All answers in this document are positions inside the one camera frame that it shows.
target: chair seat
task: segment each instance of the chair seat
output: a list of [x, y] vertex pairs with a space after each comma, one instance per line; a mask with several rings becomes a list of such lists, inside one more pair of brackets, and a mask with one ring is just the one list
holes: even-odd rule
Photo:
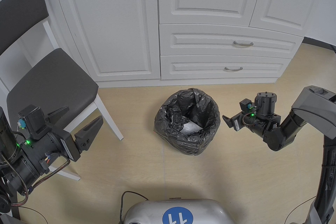
[[10, 91], [7, 109], [11, 128], [16, 130], [18, 112], [33, 104], [48, 114], [62, 106], [69, 111], [57, 122], [64, 129], [97, 95], [98, 85], [62, 49], [38, 62]]

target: drawer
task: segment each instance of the drawer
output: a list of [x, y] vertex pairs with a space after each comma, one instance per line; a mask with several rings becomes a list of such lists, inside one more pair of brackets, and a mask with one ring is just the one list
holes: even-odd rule
[[277, 78], [290, 61], [256, 56], [161, 56], [161, 79]]
[[303, 37], [252, 27], [160, 24], [161, 55], [245, 55], [292, 59]]

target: metal handle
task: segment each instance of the metal handle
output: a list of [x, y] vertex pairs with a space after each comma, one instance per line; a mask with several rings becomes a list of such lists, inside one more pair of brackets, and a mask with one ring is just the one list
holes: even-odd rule
[[226, 71], [240, 71], [242, 69], [243, 69], [242, 67], [239, 68], [239, 69], [230, 69], [230, 68], [227, 68], [227, 67], [224, 68], [224, 70], [226, 70]]
[[240, 45], [240, 46], [244, 46], [244, 47], [253, 46], [253, 42], [251, 42], [250, 44], [243, 44], [243, 43], [237, 43], [236, 41], [233, 41], [233, 44], [235, 44], [235, 45]]

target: floor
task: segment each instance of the floor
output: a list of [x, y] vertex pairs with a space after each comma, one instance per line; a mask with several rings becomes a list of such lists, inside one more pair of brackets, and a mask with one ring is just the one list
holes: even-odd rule
[[[239, 112], [239, 101], [244, 98], [254, 100], [258, 92], [275, 92], [275, 112], [284, 119], [303, 87], [317, 85], [335, 92], [335, 68], [334, 52], [302, 44], [275, 84], [190, 87], [212, 96], [220, 113], [230, 117]], [[310, 125], [279, 152], [269, 150], [246, 128], [235, 132], [223, 121], [199, 156], [183, 155], [164, 142], [153, 131], [155, 114], [171, 94], [187, 88], [100, 89], [125, 138], [119, 141], [104, 124], [90, 150], [69, 166], [82, 179], [77, 182], [55, 175], [34, 190], [27, 206], [44, 214], [49, 224], [118, 223], [121, 194], [132, 190], [151, 200], [215, 199], [230, 211], [236, 224], [283, 224], [292, 209], [316, 195], [323, 137]], [[95, 111], [85, 124], [98, 115]], [[126, 213], [141, 198], [127, 194], [124, 201]], [[287, 223], [303, 223], [309, 205], [296, 209]], [[44, 223], [35, 212], [20, 209], [20, 213], [27, 223]], [[334, 216], [330, 224], [335, 223]]]

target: trash bin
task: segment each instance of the trash bin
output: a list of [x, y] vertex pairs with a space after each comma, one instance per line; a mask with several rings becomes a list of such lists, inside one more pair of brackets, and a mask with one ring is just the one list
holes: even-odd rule
[[214, 138], [221, 117], [205, 92], [191, 88], [171, 95], [155, 116], [154, 131], [186, 155], [199, 155]]

